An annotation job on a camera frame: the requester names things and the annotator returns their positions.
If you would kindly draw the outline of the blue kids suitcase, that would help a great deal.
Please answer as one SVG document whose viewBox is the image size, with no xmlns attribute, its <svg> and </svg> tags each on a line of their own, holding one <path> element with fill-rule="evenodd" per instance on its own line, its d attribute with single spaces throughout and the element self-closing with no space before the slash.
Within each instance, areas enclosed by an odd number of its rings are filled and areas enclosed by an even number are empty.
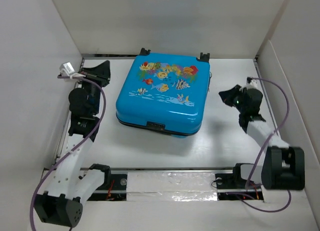
<svg viewBox="0 0 320 231">
<path fill-rule="evenodd" d="M 116 100 L 116 117 L 129 127 L 192 136 L 202 125 L 211 76 L 209 53 L 196 57 L 142 48 Z"/>
</svg>

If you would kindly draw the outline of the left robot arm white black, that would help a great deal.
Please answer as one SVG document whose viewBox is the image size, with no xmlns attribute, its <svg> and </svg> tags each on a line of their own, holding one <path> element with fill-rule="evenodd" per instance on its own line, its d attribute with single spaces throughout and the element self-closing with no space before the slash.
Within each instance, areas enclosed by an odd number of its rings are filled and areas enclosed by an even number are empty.
<svg viewBox="0 0 320 231">
<path fill-rule="evenodd" d="M 78 179 L 106 118 L 104 88 L 112 77 L 109 60 L 79 71 L 74 71 L 70 63 L 61 65 L 58 78 L 80 85 L 68 96 L 70 127 L 60 159 L 50 169 L 55 173 L 54 180 L 44 193 L 33 193 L 30 216 L 37 214 L 44 223 L 74 228 L 93 192 L 112 184 L 109 166 L 97 163 L 83 179 Z M 218 75 L 212 71 L 208 58 L 137 56 L 115 103 L 115 115 L 128 127 L 192 136 L 201 128 L 209 89 L 231 79 L 229 73 Z"/>
</svg>

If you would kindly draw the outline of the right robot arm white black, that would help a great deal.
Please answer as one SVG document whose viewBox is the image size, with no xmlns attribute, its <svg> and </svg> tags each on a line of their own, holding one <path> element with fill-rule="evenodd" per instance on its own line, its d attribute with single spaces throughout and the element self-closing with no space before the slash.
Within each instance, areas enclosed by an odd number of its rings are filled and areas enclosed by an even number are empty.
<svg viewBox="0 0 320 231">
<path fill-rule="evenodd" d="M 219 92 L 224 104 L 238 110 L 238 122 L 243 131 L 259 146 L 258 157 L 264 156 L 261 166 L 242 164 L 240 170 L 231 175 L 237 188 L 259 183 L 267 190 L 301 191 L 305 187 L 305 153 L 300 147 L 283 141 L 260 114 L 263 93 L 249 85 L 234 86 Z"/>
</svg>

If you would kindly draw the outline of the metal base rail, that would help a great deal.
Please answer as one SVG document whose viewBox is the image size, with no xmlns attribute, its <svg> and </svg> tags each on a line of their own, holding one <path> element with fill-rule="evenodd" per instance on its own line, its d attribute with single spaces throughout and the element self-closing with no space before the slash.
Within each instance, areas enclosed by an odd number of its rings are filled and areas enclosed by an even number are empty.
<svg viewBox="0 0 320 231">
<path fill-rule="evenodd" d="M 262 188 L 236 185 L 231 168 L 112 168 L 110 184 L 99 187 L 90 201 L 214 202 L 263 200 Z"/>
</svg>

